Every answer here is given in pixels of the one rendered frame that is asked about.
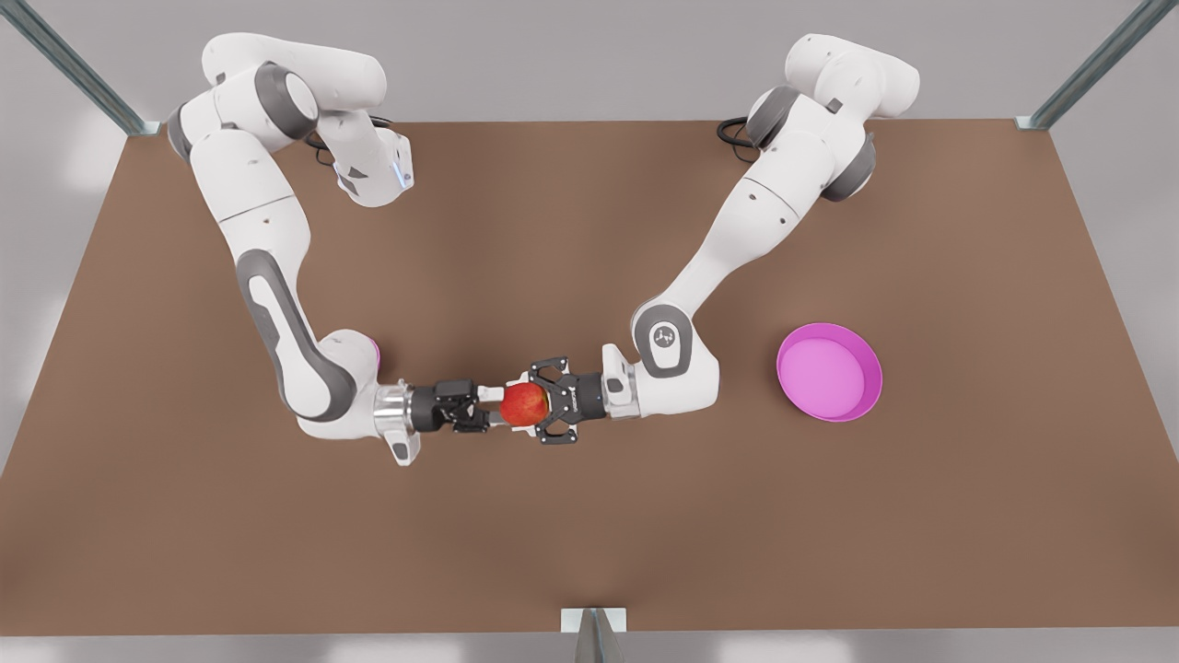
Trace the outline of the pink plate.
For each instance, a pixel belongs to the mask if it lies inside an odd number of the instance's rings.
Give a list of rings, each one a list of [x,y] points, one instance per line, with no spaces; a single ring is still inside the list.
[[[775,361],[780,390],[806,415],[831,424],[872,411],[883,390],[880,356],[857,332],[814,322],[789,332]]]

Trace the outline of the red apple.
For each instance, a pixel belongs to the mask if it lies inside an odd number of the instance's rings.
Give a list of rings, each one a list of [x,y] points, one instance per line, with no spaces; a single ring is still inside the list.
[[[498,403],[498,414],[512,427],[533,427],[549,415],[547,390],[539,383],[523,381],[508,385]]]

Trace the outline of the silver frame post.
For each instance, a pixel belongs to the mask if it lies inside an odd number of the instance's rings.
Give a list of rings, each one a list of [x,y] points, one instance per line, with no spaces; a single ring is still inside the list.
[[[131,109],[127,101],[123,100],[121,96],[75,53],[70,42],[65,41],[62,35],[27,4],[27,0],[0,0],[0,17],[4,17],[26,41],[32,42],[48,63],[54,64],[55,70],[75,84],[75,87],[80,88],[110,122],[114,122],[124,134],[129,137],[159,134],[160,122],[145,122],[136,113],[136,110]]]
[[[1179,0],[1141,0],[1128,17],[1087,55],[1085,63],[1029,116],[1014,118],[1016,129],[1025,132],[1047,132],[1069,113],[1082,98],[1104,79],[1104,76],[1124,60],[1164,17],[1179,7]]]
[[[627,634],[625,608],[564,608],[560,634],[577,634],[574,663],[626,663],[617,634]]]

